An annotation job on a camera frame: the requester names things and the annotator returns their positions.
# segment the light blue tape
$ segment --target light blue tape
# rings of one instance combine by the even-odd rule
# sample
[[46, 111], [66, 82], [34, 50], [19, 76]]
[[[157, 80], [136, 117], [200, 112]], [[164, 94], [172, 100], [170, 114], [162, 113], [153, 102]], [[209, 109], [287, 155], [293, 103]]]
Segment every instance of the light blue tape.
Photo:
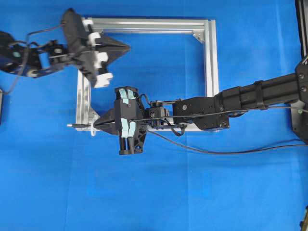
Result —
[[128, 130], [128, 137], [133, 137], [136, 130], [136, 123], [130, 122], [129, 123], [129, 130]]
[[123, 99], [123, 103], [128, 104], [128, 99]]
[[128, 123], [127, 119], [121, 118], [121, 124], [122, 124], [122, 138], [128, 137]]
[[127, 92], [128, 92], [128, 98], [129, 98], [130, 100], [134, 100], [135, 97], [134, 97], [133, 91], [128, 89]]
[[121, 98], [122, 98], [122, 99], [127, 99], [127, 94], [126, 94], [126, 91], [125, 91], [124, 88], [121, 88], [121, 89], [119, 90], [119, 92], [120, 92], [120, 95], [121, 95]]

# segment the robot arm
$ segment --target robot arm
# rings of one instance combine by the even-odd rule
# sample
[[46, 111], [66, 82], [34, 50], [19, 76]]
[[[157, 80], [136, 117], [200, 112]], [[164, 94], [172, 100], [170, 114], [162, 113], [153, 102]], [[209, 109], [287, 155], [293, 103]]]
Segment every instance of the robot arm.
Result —
[[[229, 128], [229, 118], [239, 117], [249, 110], [266, 110], [278, 103], [301, 102], [303, 109], [298, 111], [296, 127], [293, 131], [308, 143], [308, 57], [295, 69], [295, 73], [257, 81], [254, 84], [224, 90], [215, 97], [194, 97], [186, 100], [150, 102], [144, 108], [136, 88], [116, 89], [114, 108], [99, 118], [94, 127], [120, 139], [120, 154], [142, 153], [143, 144], [150, 126], [156, 129], [171, 128], [176, 135], [182, 135], [189, 123], [200, 130]], [[173, 115], [164, 108], [172, 104]], [[168, 121], [173, 118], [173, 125]]]
[[[35, 42], [27, 44], [24, 41], [16, 41], [10, 34], [0, 31], [0, 70], [17, 75], [20, 68], [23, 68], [21, 76], [37, 78], [72, 64], [84, 74], [93, 87], [107, 86], [112, 78], [112, 74], [107, 71], [107, 65], [128, 52], [130, 47], [94, 32], [92, 24], [92, 20], [82, 20], [73, 9], [68, 9], [61, 20], [67, 45], [58, 44], [56, 40], [51, 40], [43, 46]], [[31, 45], [36, 47], [28, 49], [26, 64], [23, 66], [26, 47]], [[42, 53], [48, 54], [48, 68], [42, 67], [39, 59]]]

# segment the blue surface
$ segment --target blue surface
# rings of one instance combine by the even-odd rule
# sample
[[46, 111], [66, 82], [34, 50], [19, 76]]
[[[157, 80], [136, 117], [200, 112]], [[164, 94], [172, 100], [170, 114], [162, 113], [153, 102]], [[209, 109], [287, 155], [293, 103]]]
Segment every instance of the blue surface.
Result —
[[[293, 0], [2, 0], [0, 30], [27, 32], [82, 15], [216, 19], [220, 89], [294, 71], [300, 44]], [[60, 30], [35, 35], [44, 43]], [[97, 111], [114, 88], [150, 99], [204, 95], [201, 44], [192, 36], [116, 35], [131, 52], [110, 65], [110, 87], [93, 90]], [[7, 89], [13, 76], [0, 73]], [[307, 149], [238, 156], [187, 152], [149, 134], [145, 152], [118, 155], [118, 138], [66, 128], [75, 120], [77, 71], [23, 78], [4, 98], [0, 126], [1, 231], [299, 230], [308, 205]], [[288, 111], [250, 112], [221, 132], [187, 133], [184, 144], [238, 151], [297, 139]]]

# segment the black strap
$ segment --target black strap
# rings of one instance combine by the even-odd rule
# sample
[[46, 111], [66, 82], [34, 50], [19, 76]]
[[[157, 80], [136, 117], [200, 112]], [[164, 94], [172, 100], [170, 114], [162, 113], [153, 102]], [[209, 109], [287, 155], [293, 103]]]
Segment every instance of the black strap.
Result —
[[256, 103], [257, 103], [257, 108], [260, 110], [266, 110], [264, 101], [263, 101], [263, 92], [262, 92], [262, 80], [261, 81], [256, 81], [254, 83], [255, 85], [255, 92], [256, 92]]

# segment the black cable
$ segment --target black cable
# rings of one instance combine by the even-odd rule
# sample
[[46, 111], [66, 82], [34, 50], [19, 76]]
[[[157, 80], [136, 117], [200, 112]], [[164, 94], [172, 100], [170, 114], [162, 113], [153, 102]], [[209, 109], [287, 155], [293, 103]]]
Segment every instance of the black cable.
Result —
[[[8, 44], [8, 46], [9, 46], [9, 47], [10, 47], [10, 46], [14, 46], [14, 45], [16, 45], [16, 44], [18, 44], [18, 43], [26, 44], [25, 41], [16, 40], [16, 41], [14, 41], [14, 42], [10, 42], [10, 43]], [[41, 47], [37, 42], [31, 42], [30, 45], [35, 45], [35, 46], [37, 46], [37, 47]]]
[[[266, 107], [266, 109], [282, 109], [282, 108], [288, 108], [288, 109], [295, 109], [295, 110], [300, 110], [302, 112], [308, 113], [308, 110], [305, 110], [300, 107], [292, 107], [292, 106], [271, 106], [271, 107]], [[198, 118], [198, 117], [204, 117], [204, 116], [213, 116], [213, 115], [220, 115], [220, 114], [227, 114], [227, 113], [238, 113], [238, 112], [248, 112], [248, 111], [254, 111], [254, 110], [260, 110], [259, 108], [249, 108], [249, 109], [243, 109], [243, 110], [228, 110], [224, 112], [214, 112], [214, 113], [208, 113], [208, 114], [194, 114], [194, 115], [170, 115], [170, 116], [163, 116], [163, 117], [157, 117], [157, 118], [146, 118], [146, 119], [133, 119], [132, 121], [134, 122], [139, 122], [139, 121], [149, 121], [149, 120], [158, 120], [158, 119], [168, 119], [168, 118]]]
[[174, 130], [173, 126], [170, 124], [170, 122], [167, 119], [165, 119], [165, 122], [168, 124], [168, 126], [170, 126], [170, 129], [173, 132], [173, 134], [175, 134], [176, 136], [184, 135], [184, 133], [185, 133], [185, 127], [184, 126], [180, 127], [181, 128], [181, 133], [179, 133], [179, 132]]
[[30, 46], [31, 46], [31, 44], [32, 44], [32, 43], [29, 43], [30, 35], [38, 34], [38, 33], [42, 33], [42, 32], [47, 32], [47, 31], [51, 31], [51, 30], [54, 30], [54, 29], [56, 29], [56, 28], [58, 28], [58, 27], [61, 27], [61, 26], [63, 26], [63, 24], [60, 24], [60, 25], [57, 25], [57, 26], [53, 26], [53, 27], [51, 27], [51, 28], [44, 29], [44, 30], [33, 31], [33, 32], [30, 32], [30, 33], [28, 33], [28, 34], [26, 35], [26, 41], [25, 41], [26, 46], [25, 46], [25, 49], [24, 49], [23, 62], [22, 62], [22, 64], [20, 65], [20, 69], [19, 69], [19, 71], [18, 71], [18, 73], [17, 73], [17, 77], [15, 78], [13, 84], [10, 86], [9, 90], [8, 90], [8, 91], [3, 91], [2, 94], [8, 95], [8, 94], [10, 94], [10, 93], [14, 90], [14, 88], [15, 88], [15, 86], [16, 86], [16, 84], [17, 84], [19, 78], [20, 78], [20, 76], [22, 75], [22, 73], [23, 73], [24, 70], [25, 70], [26, 63], [27, 63], [28, 57], [29, 57]]
[[212, 152], [212, 151], [205, 151], [205, 150], [201, 150], [201, 149], [197, 149], [197, 148], [192, 148], [189, 146], [185, 146], [183, 144], [177, 143], [175, 141], [172, 141], [170, 139], [168, 139], [165, 136], [162, 136], [161, 134], [158, 134], [154, 131], [149, 131], [149, 133], [152, 133], [172, 144], [175, 144], [181, 148], [186, 148], [188, 150], [194, 151], [194, 152], [199, 152], [199, 153], [204, 153], [204, 154], [222, 154], [222, 155], [229, 155], [229, 154], [248, 154], [248, 153], [257, 153], [257, 152], [263, 152], [263, 151], [268, 151], [268, 150], [275, 150], [275, 149], [280, 149], [280, 148], [290, 148], [290, 147], [308, 147], [308, 145], [305, 144], [291, 144], [291, 145], [283, 145], [283, 146], [275, 146], [275, 147], [269, 147], [269, 148], [261, 148], [261, 149], [252, 149], [252, 150], [247, 150], [247, 151], [240, 151], [240, 152]]
[[146, 94], [141, 94], [138, 98], [140, 98], [140, 100], [142, 100], [142, 97], [144, 97], [145, 100], [146, 100], [146, 103], [147, 103], [149, 106], [151, 106], [148, 96], [147, 96]]

